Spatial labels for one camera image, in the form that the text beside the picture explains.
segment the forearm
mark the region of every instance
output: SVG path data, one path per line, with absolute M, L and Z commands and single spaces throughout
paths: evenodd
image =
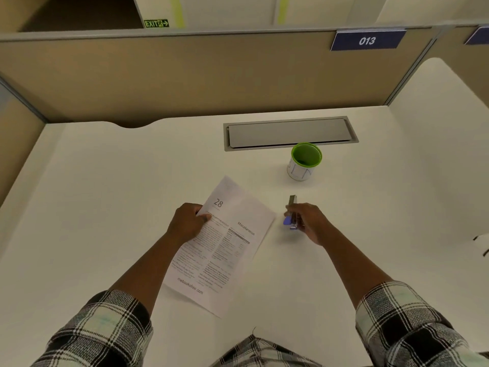
M 112 285 L 110 290 L 121 290 L 134 296 L 151 315 L 163 278 L 180 247 L 175 240 L 171 235 L 165 234 Z
M 332 225 L 319 232 L 318 240 L 330 256 L 355 308 L 376 285 L 392 281 L 391 277 Z

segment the printed page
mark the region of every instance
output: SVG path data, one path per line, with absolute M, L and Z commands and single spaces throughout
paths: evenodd
M 163 283 L 223 317 L 275 213 L 227 176 L 199 211 L 205 213 L 212 219 L 176 253 Z

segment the desk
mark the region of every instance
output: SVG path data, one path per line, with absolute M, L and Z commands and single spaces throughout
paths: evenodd
M 287 175 L 290 148 L 223 149 L 223 123 L 340 115 L 359 143 L 320 146 L 323 162 L 308 181 Z M 327 254 L 282 226 L 291 194 L 317 204 L 387 273 L 410 283 L 474 350 L 489 347 L 484 259 L 462 242 L 465 228 L 388 107 L 169 118 L 138 129 L 52 124 L 29 159 L 44 148 L 52 155 L 0 261 L 1 365 L 32 363 L 165 232 L 174 209 L 203 203 L 223 175 L 277 219 L 223 319 L 163 286 L 145 366 L 206 367 L 255 326 L 325 365 L 370 364 Z

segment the shirt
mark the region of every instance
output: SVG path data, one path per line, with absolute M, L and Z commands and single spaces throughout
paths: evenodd
M 370 290 L 357 308 L 356 328 L 375 366 L 489 367 L 488 359 L 471 351 L 449 321 L 402 282 Z M 33 366 L 141 366 L 152 334 L 150 316 L 138 300 L 104 291 L 51 338 Z M 264 365 L 320 364 L 250 335 L 211 367 Z

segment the number sign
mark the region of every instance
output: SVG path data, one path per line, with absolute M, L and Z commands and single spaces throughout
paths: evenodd
M 338 31 L 331 51 L 395 49 L 405 34 L 405 29 Z
M 479 27 L 473 35 L 465 42 L 465 45 L 487 45 L 489 44 L 489 26 Z

